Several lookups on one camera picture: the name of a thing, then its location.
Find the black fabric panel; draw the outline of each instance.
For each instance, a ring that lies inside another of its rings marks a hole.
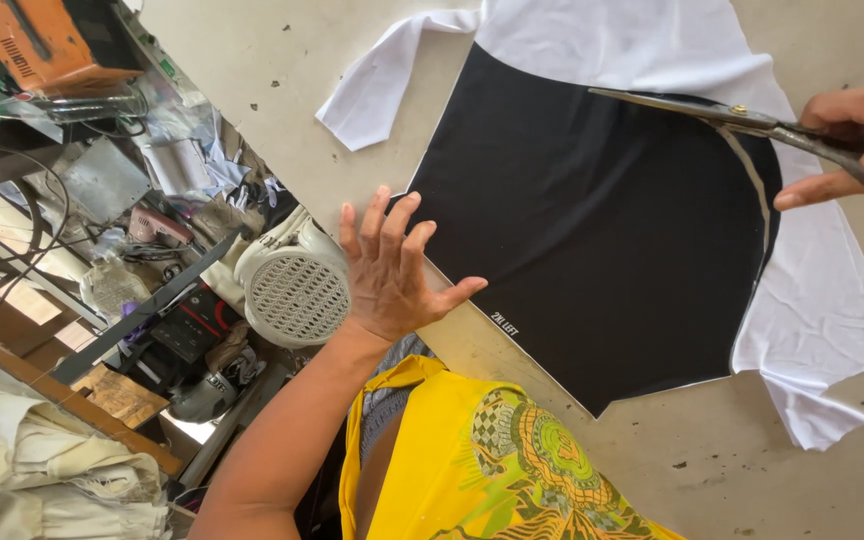
[[[764,138],[738,135],[771,201]],[[529,75],[473,45],[410,190],[426,255],[592,414],[730,374],[762,207],[713,128]],[[772,212],[771,236],[779,230]]]

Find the finger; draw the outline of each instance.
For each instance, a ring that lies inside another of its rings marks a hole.
[[[394,262],[399,260],[400,251],[402,250],[402,237],[405,236],[405,226],[409,224],[409,218],[412,217],[421,201],[422,196],[419,195],[419,192],[413,191],[402,197],[391,207],[388,217],[385,218],[385,223],[382,224],[382,231],[380,233],[378,248],[380,259]]]
[[[368,203],[362,227],[359,228],[359,238],[362,245],[362,256],[374,260],[378,257],[379,233],[382,222],[385,221],[385,209],[389,206],[389,188],[385,185],[378,188]]]
[[[339,245],[350,263],[362,257],[362,246],[355,235],[355,208],[348,202],[342,204],[342,216],[339,218]]]
[[[423,221],[412,227],[408,237],[402,242],[402,255],[399,272],[405,276],[419,276],[423,273],[426,261],[426,244],[438,226],[434,221]]]
[[[864,124],[864,88],[849,88],[813,97],[805,104],[798,122],[812,129],[828,128],[839,122]]]
[[[455,286],[445,289],[435,295],[432,312],[438,317],[445,317],[447,313],[455,310],[462,302],[469,300],[475,293],[486,289],[489,282],[485,277],[466,277]]]
[[[864,193],[864,185],[846,171],[825,173],[800,179],[775,195],[773,205],[779,212]]]

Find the black cord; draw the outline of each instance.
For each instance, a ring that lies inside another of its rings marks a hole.
[[[56,245],[56,242],[59,241],[59,236],[66,229],[66,223],[69,220],[69,211],[70,211],[70,202],[71,201],[69,199],[69,191],[66,188],[66,183],[63,181],[62,177],[60,177],[59,174],[56,173],[56,171],[52,170],[52,167],[39,161],[35,157],[32,157],[30,154],[25,153],[25,152],[21,152],[19,150],[13,150],[12,148],[6,148],[5,146],[0,146],[0,152],[7,152],[10,154],[15,154],[17,156],[22,156],[26,160],[29,160],[30,162],[36,164],[39,167],[42,167],[42,170],[44,170],[46,173],[51,174],[55,178],[55,181],[58,182],[58,186],[62,189],[62,199],[64,202],[64,209],[62,210],[62,221],[61,221],[61,223],[58,224],[58,227],[55,229],[55,232],[52,235],[52,240],[48,243],[48,245],[45,246],[45,248],[43,248],[42,253],[38,257],[36,257],[35,260],[29,262],[29,266],[25,270],[23,270],[21,273],[19,273],[19,275],[15,278],[15,280],[6,288],[5,292],[2,293],[2,296],[0,296],[0,307],[1,307],[2,303],[6,301],[6,297],[9,296],[9,293],[11,293],[13,291],[13,289],[15,289],[16,286],[18,286],[18,284],[20,284],[22,282],[22,280],[25,279],[25,277],[29,275],[29,272],[32,272],[32,269],[35,268],[36,265],[38,265],[39,263],[42,262],[43,259],[45,259],[45,256],[49,255],[49,250],[51,250]]]
[[[82,121],[81,125],[85,126],[86,128],[92,130],[93,132],[95,132],[97,134],[104,135],[106,137],[112,137],[115,139],[134,139],[138,136],[145,135],[145,134],[149,133],[149,125],[145,123],[145,120],[143,120],[142,118],[135,118],[135,119],[138,120],[138,123],[142,127],[142,129],[138,130],[136,132],[133,132],[133,133],[106,131],[105,129],[96,128],[95,126],[90,124],[90,122],[88,122],[88,121]],[[116,128],[119,127],[119,119],[118,118],[115,119],[115,127]]]

